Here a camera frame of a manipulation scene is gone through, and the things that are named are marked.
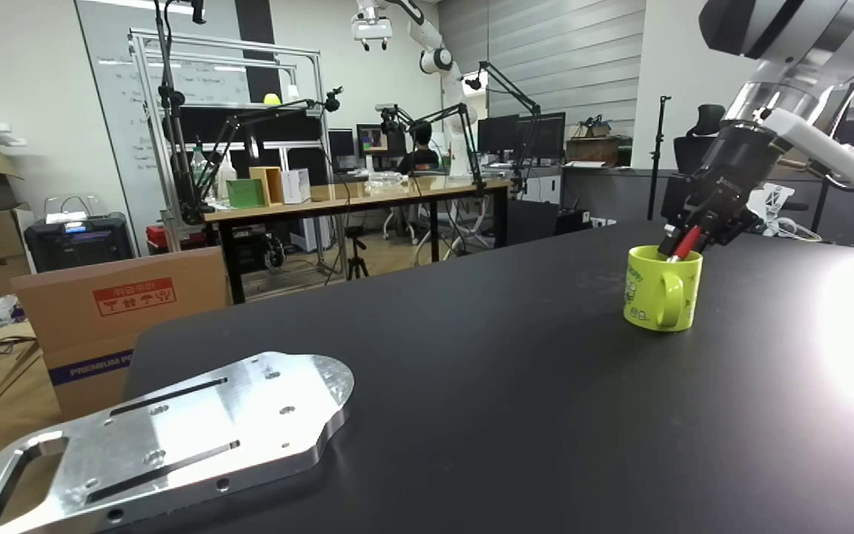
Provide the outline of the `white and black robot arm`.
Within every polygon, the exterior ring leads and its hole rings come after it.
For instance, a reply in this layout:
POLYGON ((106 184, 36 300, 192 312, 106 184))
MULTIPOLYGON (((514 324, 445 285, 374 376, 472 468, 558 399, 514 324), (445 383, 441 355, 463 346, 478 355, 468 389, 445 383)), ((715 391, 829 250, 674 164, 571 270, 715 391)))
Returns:
POLYGON ((829 184, 854 189, 854 146, 815 126, 829 91, 854 83, 854 0, 706 0, 697 24, 712 51, 755 58, 755 70, 666 213, 663 258, 746 230, 755 223, 751 193, 792 149, 829 184))

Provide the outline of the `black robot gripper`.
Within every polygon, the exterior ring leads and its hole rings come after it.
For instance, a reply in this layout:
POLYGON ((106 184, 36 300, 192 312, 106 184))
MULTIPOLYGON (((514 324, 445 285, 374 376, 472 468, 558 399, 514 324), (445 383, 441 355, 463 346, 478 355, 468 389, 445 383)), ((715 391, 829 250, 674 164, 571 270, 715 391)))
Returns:
POLYGON ((660 258, 671 258, 688 227, 697 227, 691 251, 726 247, 745 235, 755 217, 746 211, 751 193, 769 178, 786 143, 773 131, 751 122, 720 126, 691 126, 674 138, 683 184, 663 201, 660 258))

